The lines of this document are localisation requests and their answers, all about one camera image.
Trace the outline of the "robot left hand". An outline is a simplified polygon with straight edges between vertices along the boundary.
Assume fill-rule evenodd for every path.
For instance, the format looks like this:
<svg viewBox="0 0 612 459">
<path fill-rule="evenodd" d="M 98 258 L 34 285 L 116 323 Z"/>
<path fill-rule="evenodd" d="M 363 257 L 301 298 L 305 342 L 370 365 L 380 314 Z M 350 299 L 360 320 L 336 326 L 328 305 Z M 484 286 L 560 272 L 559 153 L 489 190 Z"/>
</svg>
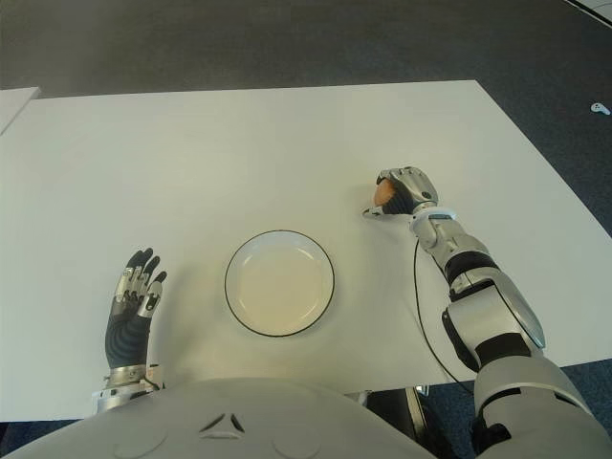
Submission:
<svg viewBox="0 0 612 459">
<path fill-rule="evenodd" d="M 154 276 L 160 261 L 151 248 L 137 251 L 120 275 L 104 341 L 111 370 L 146 364 L 151 321 L 161 302 L 167 276 L 165 271 Z"/>
</svg>

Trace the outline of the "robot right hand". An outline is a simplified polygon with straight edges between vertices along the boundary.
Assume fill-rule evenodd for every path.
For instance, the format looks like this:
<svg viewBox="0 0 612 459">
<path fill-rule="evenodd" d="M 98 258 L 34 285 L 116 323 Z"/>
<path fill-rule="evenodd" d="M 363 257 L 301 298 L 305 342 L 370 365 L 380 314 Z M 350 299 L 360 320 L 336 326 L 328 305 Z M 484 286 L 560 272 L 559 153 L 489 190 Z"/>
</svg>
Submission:
<svg viewBox="0 0 612 459">
<path fill-rule="evenodd" d="M 413 215 L 438 205 L 438 194 L 425 172 L 413 166 L 382 170 L 376 181 L 373 206 L 364 217 Z"/>
</svg>

